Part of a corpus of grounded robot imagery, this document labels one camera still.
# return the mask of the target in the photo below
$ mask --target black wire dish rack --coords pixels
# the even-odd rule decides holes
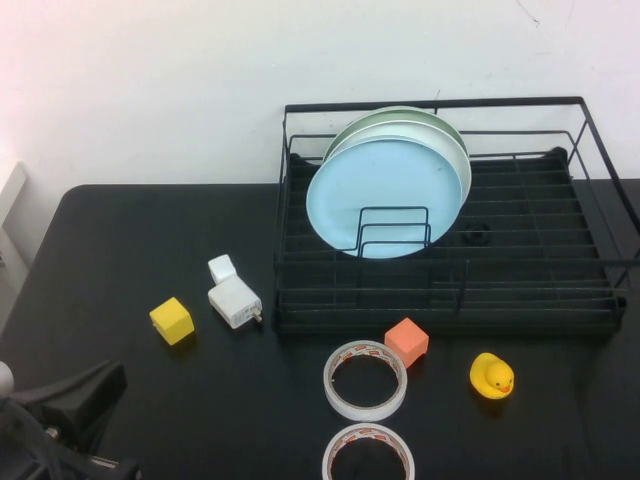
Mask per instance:
[[[362,209],[347,255],[311,227],[307,189],[336,133],[393,105],[428,109],[458,128],[471,190],[436,242],[426,206]],[[439,335],[619,327],[630,270],[640,265],[640,219],[582,98],[288,105],[283,126],[274,258],[280,331],[381,333],[405,317]],[[391,225],[367,223],[375,209],[423,212],[423,222],[403,225],[423,229],[425,248],[362,258],[370,243],[363,231]]]

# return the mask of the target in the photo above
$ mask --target orange cube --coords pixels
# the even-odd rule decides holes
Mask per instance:
[[[405,318],[384,334],[384,344],[396,352],[404,366],[409,368],[420,355],[427,353],[429,335],[410,318]]]

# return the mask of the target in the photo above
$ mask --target tape roll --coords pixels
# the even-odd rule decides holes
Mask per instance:
[[[389,365],[398,379],[398,388],[391,397],[375,407],[358,407],[352,405],[338,395],[333,387],[333,374],[346,360],[360,355],[378,358]],[[358,340],[338,348],[324,366],[324,392],[331,406],[343,417],[356,422],[376,422],[387,418],[402,404],[407,392],[407,369],[395,352],[378,342]]]
[[[357,423],[340,430],[329,442],[322,458],[322,480],[332,480],[331,467],[336,455],[346,444],[361,438],[380,440],[389,445],[398,454],[405,471],[405,480],[416,478],[416,465],[413,455],[404,440],[393,430],[375,423]]]

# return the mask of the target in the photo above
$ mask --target table surface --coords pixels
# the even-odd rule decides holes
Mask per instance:
[[[640,184],[629,191],[640,204]],[[17,388],[120,360],[129,387],[101,455],[137,459],[152,479],[320,478],[327,442],[349,424],[325,399],[322,369],[351,338],[269,328],[276,199],[275,185],[70,191],[0,337]],[[264,328],[232,331],[209,305],[206,263],[224,253],[262,297]],[[171,296],[197,332],[174,349],[148,316]],[[381,423],[407,442],[419,479],[637,478],[639,303],[600,341],[432,338],[403,405]],[[516,372],[499,411],[469,391],[485,350]]]

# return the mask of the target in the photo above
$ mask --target yellow rubber duck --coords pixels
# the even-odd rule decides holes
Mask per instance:
[[[486,352],[473,361],[469,378],[480,395],[493,400],[510,395],[515,384],[511,367],[494,354]]]

